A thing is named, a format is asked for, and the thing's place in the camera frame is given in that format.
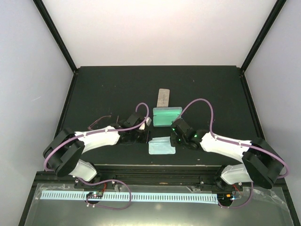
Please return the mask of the blue-grey glasses case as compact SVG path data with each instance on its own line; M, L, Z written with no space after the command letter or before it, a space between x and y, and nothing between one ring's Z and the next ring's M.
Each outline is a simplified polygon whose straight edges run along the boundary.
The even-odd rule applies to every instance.
M170 127L181 113L182 107L155 107L153 108L153 126Z

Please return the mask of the beige glasses case green lining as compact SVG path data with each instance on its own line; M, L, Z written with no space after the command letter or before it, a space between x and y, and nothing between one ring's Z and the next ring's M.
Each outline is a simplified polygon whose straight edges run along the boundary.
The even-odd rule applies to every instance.
M169 96L170 96L169 89L159 89L158 99L157 99L157 107L168 107Z

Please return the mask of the pink sunglasses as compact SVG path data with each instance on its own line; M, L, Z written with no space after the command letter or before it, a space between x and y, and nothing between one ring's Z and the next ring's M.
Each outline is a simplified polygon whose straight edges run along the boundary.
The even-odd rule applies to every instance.
M119 120L119 115L105 115L101 116L97 120L95 120L92 124L90 124L87 129L88 130L97 130L97 129L102 129L106 126L109 126L111 124L114 124L118 122Z

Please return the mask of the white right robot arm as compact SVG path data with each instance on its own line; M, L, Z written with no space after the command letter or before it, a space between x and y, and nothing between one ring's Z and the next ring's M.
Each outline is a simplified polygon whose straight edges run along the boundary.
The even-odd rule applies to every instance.
M220 190L239 182L253 182L271 189L284 168L283 159L262 138L237 140L213 135L210 131L195 130L182 118L171 124L171 146L183 145L232 158L240 163L221 167L214 177L214 185Z

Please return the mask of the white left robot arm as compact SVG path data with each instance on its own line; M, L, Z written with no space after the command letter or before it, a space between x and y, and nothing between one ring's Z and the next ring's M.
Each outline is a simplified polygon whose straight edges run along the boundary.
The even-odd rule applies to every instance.
M44 150L45 169L58 177L78 177L91 188L98 187L101 176L94 165L83 161L81 156L91 150L117 144L148 143L150 140L150 117L133 113L127 120L121 120L102 129L74 132L63 129Z

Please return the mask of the black front mounting rail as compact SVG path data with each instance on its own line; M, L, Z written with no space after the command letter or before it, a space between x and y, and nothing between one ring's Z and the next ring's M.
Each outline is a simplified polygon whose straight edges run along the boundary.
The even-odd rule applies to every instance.
M221 167L206 166L96 166L96 176L89 183L120 180L137 186L196 186L202 191L233 191L223 182Z

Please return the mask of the black right frame post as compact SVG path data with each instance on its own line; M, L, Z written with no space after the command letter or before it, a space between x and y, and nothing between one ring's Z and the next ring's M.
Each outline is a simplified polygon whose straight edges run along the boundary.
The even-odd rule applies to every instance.
M252 62L253 58L255 57L257 51L259 50L261 44L263 43L264 39L266 38L268 32L270 31L271 27L273 26L275 20L277 19L279 13L281 12L282 8L284 7L286 0L277 0L270 11L267 19L265 20L259 34L257 35L250 51L248 52L242 66L240 67L241 72L245 73L247 68L249 67L250 63Z

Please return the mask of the black frame post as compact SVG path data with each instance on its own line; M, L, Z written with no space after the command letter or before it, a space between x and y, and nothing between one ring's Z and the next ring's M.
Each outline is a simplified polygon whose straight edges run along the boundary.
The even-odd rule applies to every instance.
M33 3L35 4L37 10L39 11L40 15L42 16L46 26L48 27L51 35L53 36L54 40L56 41L61 53L63 54L67 64L69 65L71 71L74 73L77 71L77 67L54 23L54 21L51 18L51 15L49 14L44 2L42 0L33 0Z
M277 19L279 13L281 12L282 8L284 7L286 0L277 0L270 11L267 19L265 20L259 34L257 35L250 51L248 52L242 66L240 67L241 72L245 73L247 68L249 67L250 63L252 62L253 58L255 57L257 51L259 50L261 44L263 43L264 39L266 38L268 32L270 31L271 27L273 26L275 20Z

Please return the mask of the black left frame post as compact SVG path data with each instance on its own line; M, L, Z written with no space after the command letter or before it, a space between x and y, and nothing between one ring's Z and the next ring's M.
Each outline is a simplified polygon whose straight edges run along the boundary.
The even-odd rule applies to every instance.
M37 10L39 11L40 15L42 16L46 26L48 27L51 35L53 36L54 40L56 41L61 53L63 54L67 64L69 65L71 71L74 73L77 71L77 67L54 23L54 21L51 18L51 15L49 14L44 2L42 0L33 0L33 3L35 4Z

